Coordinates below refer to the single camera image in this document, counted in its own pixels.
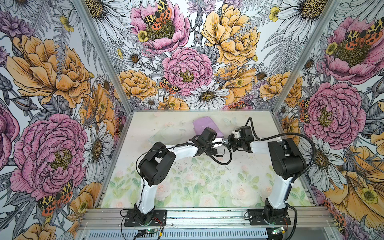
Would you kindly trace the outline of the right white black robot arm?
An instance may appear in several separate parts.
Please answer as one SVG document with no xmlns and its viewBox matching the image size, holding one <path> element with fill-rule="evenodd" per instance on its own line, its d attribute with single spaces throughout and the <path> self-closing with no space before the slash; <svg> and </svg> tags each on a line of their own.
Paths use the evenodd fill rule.
<svg viewBox="0 0 384 240">
<path fill-rule="evenodd" d="M 278 134 L 256 141 L 252 128 L 243 126 L 228 137 L 233 152 L 269 154 L 275 172 L 274 185 L 265 200 L 264 208 L 247 210 L 247 219 L 252 226 L 291 224 L 288 209 L 292 207 L 288 204 L 288 197 L 294 182 L 307 164 L 295 142 L 287 138 L 287 135 Z"/>
</svg>

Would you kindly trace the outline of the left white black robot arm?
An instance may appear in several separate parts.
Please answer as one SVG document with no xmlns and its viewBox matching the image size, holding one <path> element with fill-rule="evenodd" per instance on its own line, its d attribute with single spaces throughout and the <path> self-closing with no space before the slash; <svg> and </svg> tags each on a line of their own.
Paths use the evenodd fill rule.
<svg viewBox="0 0 384 240">
<path fill-rule="evenodd" d="M 220 162 L 225 154 L 227 141 L 218 138 L 217 133 L 207 127 L 200 135 L 196 135 L 185 143 L 165 145 L 156 142 L 152 148 L 140 155 L 136 163 L 136 170 L 142 180 L 139 198 L 133 208 L 127 209 L 122 225 L 125 227 L 146 227 L 166 224 L 167 211 L 156 210 L 155 198 L 160 185 L 170 172 L 174 162 L 185 158 L 192 158 L 202 154 L 220 165 L 228 165 L 232 161 Z"/>
</svg>

